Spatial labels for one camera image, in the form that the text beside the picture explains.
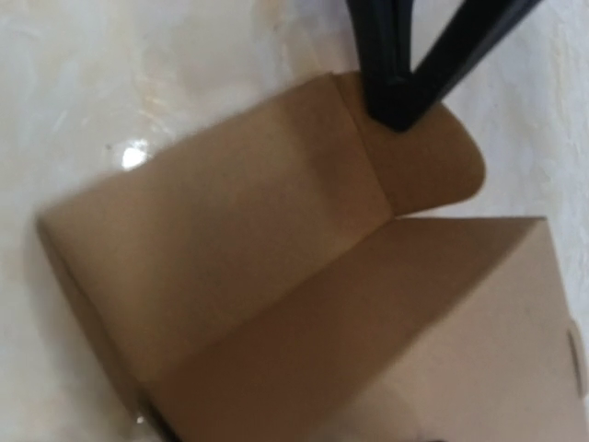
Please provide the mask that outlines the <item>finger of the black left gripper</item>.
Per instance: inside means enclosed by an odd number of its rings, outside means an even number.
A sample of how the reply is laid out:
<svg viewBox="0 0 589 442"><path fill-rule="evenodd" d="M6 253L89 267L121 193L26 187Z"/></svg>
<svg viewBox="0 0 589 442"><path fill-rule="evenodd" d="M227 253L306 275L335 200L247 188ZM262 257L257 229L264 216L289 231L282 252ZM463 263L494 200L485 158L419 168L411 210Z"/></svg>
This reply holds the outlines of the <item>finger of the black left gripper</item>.
<svg viewBox="0 0 589 442"><path fill-rule="evenodd" d="M412 1L349 1L367 113L406 132L537 5L464 1L416 68L410 66Z"/></svg>

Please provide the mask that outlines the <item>brown cardboard box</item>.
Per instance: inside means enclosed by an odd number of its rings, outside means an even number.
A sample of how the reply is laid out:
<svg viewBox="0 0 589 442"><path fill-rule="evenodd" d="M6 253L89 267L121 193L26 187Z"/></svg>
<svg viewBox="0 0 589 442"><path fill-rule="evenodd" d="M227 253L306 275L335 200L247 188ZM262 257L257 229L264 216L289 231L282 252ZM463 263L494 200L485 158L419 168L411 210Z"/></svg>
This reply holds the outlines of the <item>brown cardboard box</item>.
<svg viewBox="0 0 589 442"><path fill-rule="evenodd" d="M129 415L164 441L584 441L583 344L542 217L425 218L482 155L318 76L46 210Z"/></svg>

